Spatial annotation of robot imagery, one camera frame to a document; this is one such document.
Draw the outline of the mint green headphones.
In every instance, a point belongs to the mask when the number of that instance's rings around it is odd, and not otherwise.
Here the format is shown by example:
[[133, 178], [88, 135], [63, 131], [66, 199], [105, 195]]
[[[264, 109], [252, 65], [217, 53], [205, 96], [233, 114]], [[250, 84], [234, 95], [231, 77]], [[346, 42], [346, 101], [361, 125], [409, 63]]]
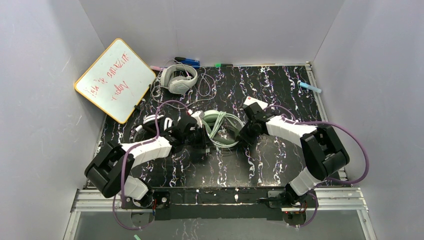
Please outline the mint green headphones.
[[204, 112], [202, 123], [213, 145], [221, 149], [235, 147], [239, 141], [228, 139], [224, 134], [231, 131], [237, 137], [244, 126], [244, 122], [236, 115], [213, 109]]

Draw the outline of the grey white headphones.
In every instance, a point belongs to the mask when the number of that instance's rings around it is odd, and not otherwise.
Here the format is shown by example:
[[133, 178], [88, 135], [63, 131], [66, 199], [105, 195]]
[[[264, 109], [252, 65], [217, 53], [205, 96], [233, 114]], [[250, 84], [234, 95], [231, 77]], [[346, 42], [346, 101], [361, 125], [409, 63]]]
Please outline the grey white headphones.
[[182, 95], [189, 91], [198, 80], [199, 74], [192, 66], [178, 63], [165, 68], [159, 78], [160, 86], [170, 93]]

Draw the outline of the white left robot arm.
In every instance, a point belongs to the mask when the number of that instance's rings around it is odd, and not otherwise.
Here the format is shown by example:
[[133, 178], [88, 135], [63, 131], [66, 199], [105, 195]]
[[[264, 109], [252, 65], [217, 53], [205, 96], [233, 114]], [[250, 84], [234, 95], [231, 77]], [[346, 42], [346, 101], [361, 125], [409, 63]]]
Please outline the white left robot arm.
[[134, 143], [109, 141], [84, 171], [87, 179], [105, 198], [116, 195], [144, 200], [150, 187], [143, 180], [132, 177], [133, 168], [146, 162], [166, 158], [184, 147], [207, 148], [212, 144], [202, 119], [203, 111], [183, 115], [172, 120], [166, 115], [148, 115], [136, 132], [146, 131], [154, 136]]

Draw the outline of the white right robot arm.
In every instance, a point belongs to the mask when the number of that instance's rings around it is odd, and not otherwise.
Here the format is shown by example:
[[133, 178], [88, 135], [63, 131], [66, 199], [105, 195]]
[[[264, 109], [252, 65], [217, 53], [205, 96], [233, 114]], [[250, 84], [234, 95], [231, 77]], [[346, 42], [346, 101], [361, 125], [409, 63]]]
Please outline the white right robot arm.
[[305, 167], [277, 195], [258, 199], [259, 203], [277, 202], [294, 205], [328, 177], [345, 167], [350, 157], [332, 126], [291, 123], [282, 116], [267, 113], [257, 102], [244, 107], [247, 122], [238, 140], [252, 145], [259, 136], [268, 135], [287, 140], [300, 147]]

